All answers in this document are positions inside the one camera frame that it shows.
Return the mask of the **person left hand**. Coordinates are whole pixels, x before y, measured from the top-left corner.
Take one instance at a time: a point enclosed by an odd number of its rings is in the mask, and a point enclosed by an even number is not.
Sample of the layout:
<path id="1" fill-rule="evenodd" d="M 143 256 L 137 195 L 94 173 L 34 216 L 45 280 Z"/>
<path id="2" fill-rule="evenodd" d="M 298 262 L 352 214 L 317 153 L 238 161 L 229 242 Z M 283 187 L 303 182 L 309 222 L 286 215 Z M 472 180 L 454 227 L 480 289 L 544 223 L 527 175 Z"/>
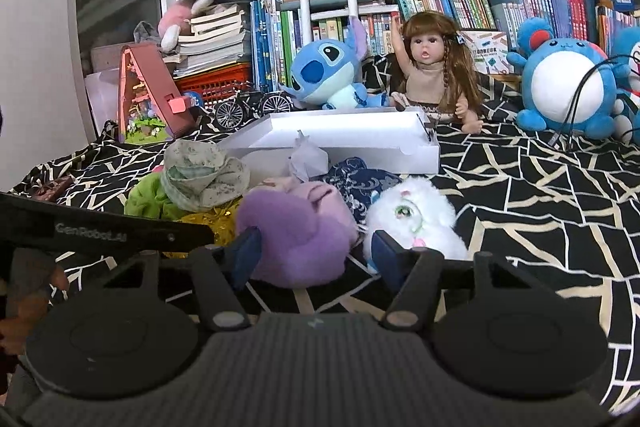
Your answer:
<path id="1" fill-rule="evenodd" d="M 48 254 L 17 248 L 8 286 L 8 309 L 1 320 L 1 348 L 7 355 L 22 355 L 27 337 L 47 314 L 51 288 L 67 291 L 64 270 Z"/>

